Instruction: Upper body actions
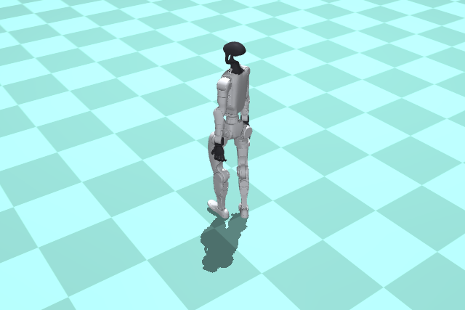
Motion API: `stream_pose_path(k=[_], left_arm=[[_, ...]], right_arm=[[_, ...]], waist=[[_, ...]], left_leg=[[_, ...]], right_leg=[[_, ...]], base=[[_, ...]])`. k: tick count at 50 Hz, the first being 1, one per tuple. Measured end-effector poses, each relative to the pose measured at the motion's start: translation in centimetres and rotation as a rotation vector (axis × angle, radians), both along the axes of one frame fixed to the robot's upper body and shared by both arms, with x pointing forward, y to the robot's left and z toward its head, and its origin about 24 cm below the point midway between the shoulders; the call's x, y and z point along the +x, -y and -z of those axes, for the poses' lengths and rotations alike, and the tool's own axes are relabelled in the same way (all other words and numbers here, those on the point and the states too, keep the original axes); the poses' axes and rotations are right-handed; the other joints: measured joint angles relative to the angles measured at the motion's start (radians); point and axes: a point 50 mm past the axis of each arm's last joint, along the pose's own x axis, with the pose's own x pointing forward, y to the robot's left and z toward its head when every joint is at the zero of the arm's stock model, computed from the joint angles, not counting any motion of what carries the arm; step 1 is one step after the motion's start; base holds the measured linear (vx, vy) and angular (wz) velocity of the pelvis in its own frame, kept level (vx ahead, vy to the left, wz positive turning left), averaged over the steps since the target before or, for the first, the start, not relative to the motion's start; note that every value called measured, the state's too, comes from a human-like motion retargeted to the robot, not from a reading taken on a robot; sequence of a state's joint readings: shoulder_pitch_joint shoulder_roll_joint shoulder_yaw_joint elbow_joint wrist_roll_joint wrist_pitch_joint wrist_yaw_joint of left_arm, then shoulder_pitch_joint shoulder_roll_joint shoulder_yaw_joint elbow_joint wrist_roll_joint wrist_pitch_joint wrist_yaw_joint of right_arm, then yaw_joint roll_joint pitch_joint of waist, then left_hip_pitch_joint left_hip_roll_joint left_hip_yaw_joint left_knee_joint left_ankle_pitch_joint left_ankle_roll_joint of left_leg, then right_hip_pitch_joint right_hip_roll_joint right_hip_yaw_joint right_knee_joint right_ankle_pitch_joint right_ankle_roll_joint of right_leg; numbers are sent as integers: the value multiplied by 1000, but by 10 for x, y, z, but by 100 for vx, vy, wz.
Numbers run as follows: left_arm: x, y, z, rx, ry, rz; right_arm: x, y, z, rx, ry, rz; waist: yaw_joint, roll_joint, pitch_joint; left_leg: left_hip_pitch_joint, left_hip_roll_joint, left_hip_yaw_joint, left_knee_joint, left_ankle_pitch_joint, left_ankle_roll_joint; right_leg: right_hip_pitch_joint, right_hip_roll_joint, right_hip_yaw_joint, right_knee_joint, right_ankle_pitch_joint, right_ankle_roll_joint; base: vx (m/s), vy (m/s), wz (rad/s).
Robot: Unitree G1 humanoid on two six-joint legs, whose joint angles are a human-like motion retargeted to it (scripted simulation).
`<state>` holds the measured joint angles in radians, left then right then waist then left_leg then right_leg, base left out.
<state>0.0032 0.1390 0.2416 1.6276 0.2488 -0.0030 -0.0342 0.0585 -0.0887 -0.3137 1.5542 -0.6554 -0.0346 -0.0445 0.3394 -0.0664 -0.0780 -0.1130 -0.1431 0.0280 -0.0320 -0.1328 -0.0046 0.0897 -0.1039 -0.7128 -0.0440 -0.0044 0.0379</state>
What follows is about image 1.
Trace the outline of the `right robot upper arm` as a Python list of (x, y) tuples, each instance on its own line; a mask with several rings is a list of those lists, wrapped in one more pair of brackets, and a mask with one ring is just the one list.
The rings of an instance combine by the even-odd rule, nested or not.
[(246, 92), (246, 98), (248, 98), (249, 96), (249, 93), (248, 93), (248, 88), (249, 88), (249, 74), (250, 74), (250, 67), (249, 66), (245, 66), (245, 65), (241, 65), (243, 66), (245, 69), (247, 69), (247, 72), (248, 72), (248, 84), (247, 84), (247, 92)]

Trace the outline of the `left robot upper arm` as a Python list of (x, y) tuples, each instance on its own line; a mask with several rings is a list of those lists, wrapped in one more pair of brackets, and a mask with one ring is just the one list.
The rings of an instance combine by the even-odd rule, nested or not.
[(219, 107), (216, 107), (215, 110), (220, 109), (222, 111), (223, 116), (225, 116), (227, 110), (227, 97), (232, 85), (231, 80), (231, 77), (224, 76), (217, 82), (217, 102), (219, 104)]

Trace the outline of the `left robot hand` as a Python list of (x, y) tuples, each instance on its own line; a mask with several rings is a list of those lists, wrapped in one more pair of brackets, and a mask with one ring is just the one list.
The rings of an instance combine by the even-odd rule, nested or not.
[(227, 161), (225, 160), (224, 150), (222, 148), (222, 146), (224, 145), (224, 137), (222, 137), (221, 139), (221, 144), (216, 143), (215, 140), (214, 140), (214, 144), (216, 146), (214, 146), (214, 149), (211, 151), (211, 154), (212, 155), (214, 154), (214, 159), (218, 160), (219, 162)]

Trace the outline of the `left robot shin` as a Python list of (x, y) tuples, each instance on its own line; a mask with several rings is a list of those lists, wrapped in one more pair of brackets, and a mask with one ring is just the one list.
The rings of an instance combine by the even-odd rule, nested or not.
[(228, 181), (223, 183), (224, 178), (221, 175), (221, 173), (216, 172), (213, 177), (214, 180), (214, 191), (217, 196), (217, 203), (218, 203), (218, 209), (222, 210), (222, 208), (225, 208), (225, 198), (227, 195), (227, 190), (228, 190)]

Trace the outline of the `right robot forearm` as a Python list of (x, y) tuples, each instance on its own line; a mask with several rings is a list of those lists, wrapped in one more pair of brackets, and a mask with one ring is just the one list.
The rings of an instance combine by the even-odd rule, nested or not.
[(248, 121), (248, 112), (249, 112), (249, 106), (248, 104), (250, 103), (250, 97), (246, 98), (244, 108), (241, 110), (241, 120), (242, 121)]

